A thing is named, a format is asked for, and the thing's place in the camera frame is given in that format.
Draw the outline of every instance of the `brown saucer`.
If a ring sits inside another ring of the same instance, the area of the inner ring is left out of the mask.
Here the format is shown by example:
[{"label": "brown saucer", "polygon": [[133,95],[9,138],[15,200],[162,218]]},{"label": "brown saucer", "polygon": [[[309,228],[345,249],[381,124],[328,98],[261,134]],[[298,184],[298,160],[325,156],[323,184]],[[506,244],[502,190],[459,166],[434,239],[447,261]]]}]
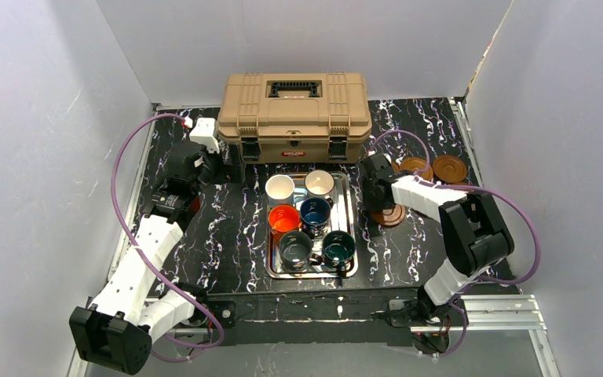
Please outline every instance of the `brown saucer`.
[{"label": "brown saucer", "polygon": [[[426,166],[426,161],[424,159],[420,159],[419,157],[410,157],[401,162],[400,169],[401,170],[409,170],[409,171],[417,171],[424,169]],[[433,169],[429,167],[424,173],[419,175],[425,181],[433,180]]]},{"label": "brown saucer", "polygon": [[468,168],[456,156],[442,155],[433,161],[433,171],[441,181],[456,183],[466,179]]},{"label": "brown saucer", "polygon": [[389,210],[371,210],[371,218],[376,220],[382,226],[396,226],[405,219],[406,210],[403,206],[396,205]]}]

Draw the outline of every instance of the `white cup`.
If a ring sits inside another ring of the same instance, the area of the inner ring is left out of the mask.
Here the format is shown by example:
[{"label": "white cup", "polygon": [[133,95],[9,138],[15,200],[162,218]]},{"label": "white cup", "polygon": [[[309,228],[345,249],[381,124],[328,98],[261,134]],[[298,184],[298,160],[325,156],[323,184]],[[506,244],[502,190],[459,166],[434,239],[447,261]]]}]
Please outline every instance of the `white cup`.
[{"label": "white cup", "polygon": [[265,192],[267,192],[271,208],[280,204],[294,206],[295,203],[303,200],[308,193],[305,188],[295,188],[292,178],[282,174],[274,175],[267,180]]},{"label": "white cup", "polygon": [[309,190],[309,196],[333,199],[334,177],[324,170],[314,170],[306,175],[304,186]]}]

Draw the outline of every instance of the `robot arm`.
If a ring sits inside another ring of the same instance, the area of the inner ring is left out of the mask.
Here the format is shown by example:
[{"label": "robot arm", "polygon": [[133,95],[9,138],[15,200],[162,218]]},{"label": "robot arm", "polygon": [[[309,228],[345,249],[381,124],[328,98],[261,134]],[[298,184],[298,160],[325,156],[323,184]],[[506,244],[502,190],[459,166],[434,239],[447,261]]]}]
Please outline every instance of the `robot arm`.
[{"label": "robot arm", "polygon": [[493,196],[435,188],[410,171],[395,173],[383,154],[360,162],[360,184],[367,210],[396,204],[438,221],[447,258],[418,290],[415,317],[428,320],[491,264],[511,254],[514,242]]},{"label": "robot arm", "polygon": [[[202,188],[243,182],[239,150],[231,147],[232,165],[224,163],[214,123],[213,119],[198,119],[189,139],[173,146],[166,173],[144,205],[135,238],[157,269],[163,267],[199,211]],[[154,279],[131,247],[89,308],[75,308],[69,323],[83,360],[133,375],[144,366],[153,342],[193,317],[193,305],[174,291],[145,308]],[[201,287],[190,284],[180,288],[193,298],[203,294]]]}]

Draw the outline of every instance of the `white wall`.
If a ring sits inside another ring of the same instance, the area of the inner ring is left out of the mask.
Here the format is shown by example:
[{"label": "white wall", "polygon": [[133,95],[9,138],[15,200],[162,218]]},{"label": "white wall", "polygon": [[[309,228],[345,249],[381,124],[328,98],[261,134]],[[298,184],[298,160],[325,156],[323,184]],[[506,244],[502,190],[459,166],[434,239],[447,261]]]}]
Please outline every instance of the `white wall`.
[{"label": "white wall", "polygon": [[220,104],[233,73],[357,71],[374,98],[462,96],[510,0],[97,0],[144,91]]},{"label": "white wall", "polygon": [[[522,203],[542,234],[524,288],[561,373],[603,375],[603,2],[517,0],[467,111],[485,184]],[[531,262],[520,245],[518,273]]]},{"label": "white wall", "polygon": [[0,376],[66,374],[68,318],[104,284],[118,238],[115,154],[150,111],[95,1],[0,0]]}]

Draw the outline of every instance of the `tan storage case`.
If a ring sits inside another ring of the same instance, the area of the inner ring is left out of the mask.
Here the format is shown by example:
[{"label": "tan storage case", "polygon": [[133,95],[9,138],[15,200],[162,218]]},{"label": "tan storage case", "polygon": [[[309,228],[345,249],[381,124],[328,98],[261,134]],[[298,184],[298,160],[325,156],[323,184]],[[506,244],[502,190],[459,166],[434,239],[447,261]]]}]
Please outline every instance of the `tan storage case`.
[{"label": "tan storage case", "polygon": [[371,135],[357,73],[231,75],[219,138],[247,163],[356,163]]}]

